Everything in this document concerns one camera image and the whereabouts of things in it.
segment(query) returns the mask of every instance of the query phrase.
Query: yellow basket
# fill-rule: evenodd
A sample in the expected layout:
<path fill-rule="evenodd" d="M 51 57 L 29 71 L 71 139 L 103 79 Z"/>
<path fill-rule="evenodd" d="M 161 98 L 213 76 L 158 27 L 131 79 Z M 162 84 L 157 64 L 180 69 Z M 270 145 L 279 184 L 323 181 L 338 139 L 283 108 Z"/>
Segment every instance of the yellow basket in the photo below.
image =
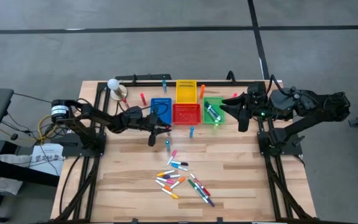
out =
<path fill-rule="evenodd" d="M 177 80 L 177 103 L 197 103 L 196 80 Z"/>

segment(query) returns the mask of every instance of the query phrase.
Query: white ball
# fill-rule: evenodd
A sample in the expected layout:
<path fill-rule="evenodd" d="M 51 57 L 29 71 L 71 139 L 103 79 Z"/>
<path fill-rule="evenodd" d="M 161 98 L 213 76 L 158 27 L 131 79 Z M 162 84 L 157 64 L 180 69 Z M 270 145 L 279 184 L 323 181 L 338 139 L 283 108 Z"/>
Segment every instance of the white ball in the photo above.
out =
<path fill-rule="evenodd" d="M 110 90 L 118 90 L 119 81 L 116 80 L 115 78 L 112 78 L 107 82 L 107 86 L 109 87 Z"/>

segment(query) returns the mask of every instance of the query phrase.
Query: wooden tabletop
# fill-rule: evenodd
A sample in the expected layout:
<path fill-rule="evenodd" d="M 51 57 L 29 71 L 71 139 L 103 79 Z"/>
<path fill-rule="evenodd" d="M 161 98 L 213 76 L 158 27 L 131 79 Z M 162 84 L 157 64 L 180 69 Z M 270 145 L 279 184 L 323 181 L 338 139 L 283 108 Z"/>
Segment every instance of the wooden tabletop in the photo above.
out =
<path fill-rule="evenodd" d="M 83 82 L 80 97 L 93 103 L 97 83 Z M 166 95 L 162 87 L 127 89 L 130 106 L 143 107 L 140 92 L 144 93 L 148 104 L 151 98 L 158 97 L 170 97 L 175 103 L 175 87 L 168 87 Z M 230 98 L 235 92 L 241 94 L 246 89 L 244 86 L 207 86 L 204 96 Z M 110 98 L 108 113 L 114 114 L 115 110 L 116 102 Z M 275 127 L 284 127 L 290 122 L 276 121 Z M 147 145 L 148 132 L 129 129 L 121 134 L 113 134 L 106 129 L 108 143 L 100 160 L 91 221 L 129 222 L 132 218 L 138 218 L 140 222 L 211 222 L 216 221 L 217 217 L 223 217 L 225 221 L 273 221 L 265 161 L 259 153 L 256 137 L 258 124 L 251 119 L 249 130 L 245 133 L 238 132 L 237 125 L 238 122 L 226 114 L 226 123 L 217 131 L 213 130 L 212 125 L 196 125 L 193 139 L 189 138 L 189 126 L 173 125 L 171 136 L 160 134 L 154 147 Z M 155 182 L 157 173 L 172 169 L 166 166 L 170 157 L 165 148 L 167 139 L 171 142 L 171 149 L 178 151 L 175 160 L 189 163 L 189 172 L 176 171 L 186 177 L 185 182 L 173 189 L 179 196 L 178 200 L 162 192 L 161 186 Z M 63 183 L 74 159 L 68 158 L 64 162 L 51 218 L 58 216 Z M 77 191 L 82 161 L 81 158 L 69 176 L 63 207 Z M 315 216 L 303 164 L 293 156 L 282 156 L 282 161 L 289 191 L 307 213 Z M 190 173 L 209 190 L 214 208 L 204 203 L 191 188 L 187 182 L 191 178 Z M 278 189 L 277 192 L 281 213 L 285 217 L 282 195 Z M 80 217 L 85 215 L 87 198 L 86 192 Z"/>

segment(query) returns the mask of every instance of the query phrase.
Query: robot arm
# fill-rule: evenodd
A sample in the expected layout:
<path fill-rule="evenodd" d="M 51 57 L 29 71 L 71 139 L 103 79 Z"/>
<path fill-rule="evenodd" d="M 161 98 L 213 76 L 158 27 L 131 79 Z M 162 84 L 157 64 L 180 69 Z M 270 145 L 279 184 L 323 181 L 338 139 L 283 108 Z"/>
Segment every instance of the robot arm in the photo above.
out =
<path fill-rule="evenodd" d="M 270 97 L 272 81 L 278 86 Z M 343 92 L 332 95 L 317 95 L 309 90 L 297 90 L 279 87 L 272 75 L 268 90 L 265 83 L 255 83 L 248 87 L 247 93 L 236 98 L 223 100 L 221 109 L 239 121 L 239 131 L 247 131 L 249 120 L 254 117 L 265 119 L 280 119 L 288 121 L 293 118 L 293 112 L 303 119 L 285 128 L 273 128 L 269 131 L 270 143 L 282 146 L 288 139 L 300 131 L 310 128 L 323 121 L 343 121 L 349 115 L 350 103 Z"/>
<path fill-rule="evenodd" d="M 80 111 L 81 114 L 75 116 L 72 110 L 73 107 Z M 149 146 L 154 146 L 156 135 L 171 131 L 166 128 L 170 127 L 170 125 L 161 121 L 157 113 L 158 108 L 156 107 L 153 112 L 143 117 L 142 109 L 138 106 L 134 106 L 117 115 L 111 116 L 94 108 L 90 104 L 79 103 L 75 100 L 54 100 L 52 102 L 52 122 L 54 124 L 66 125 L 74 133 L 79 135 L 84 147 L 90 149 L 96 146 L 98 136 L 94 128 L 86 127 L 81 122 L 82 119 L 89 119 L 105 125 L 115 134 L 120 134 L 127 129 L 149 131 Z"/>

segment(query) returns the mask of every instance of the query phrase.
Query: green marker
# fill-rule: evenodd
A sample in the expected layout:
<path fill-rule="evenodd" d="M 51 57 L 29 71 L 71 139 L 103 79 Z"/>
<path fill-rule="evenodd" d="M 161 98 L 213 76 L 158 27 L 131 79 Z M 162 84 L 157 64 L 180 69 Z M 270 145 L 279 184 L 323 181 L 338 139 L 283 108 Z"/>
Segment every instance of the green marker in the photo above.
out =
<path fill-rule="evenodd" d="M 193 181 L 191 181 L 190 179 L 188 179 L 187 181 L 188 181 L 188 182 L 190 183 L 190 185 L 196 190 L 196 192 L 198 193 L 198 195 L 205 201 L 205 203 L 208 203 L 208 201 L 204 198 L 203 194 L 198 191 L 198 188 L 197 188 L 197 186 L 193 183 Z"/>

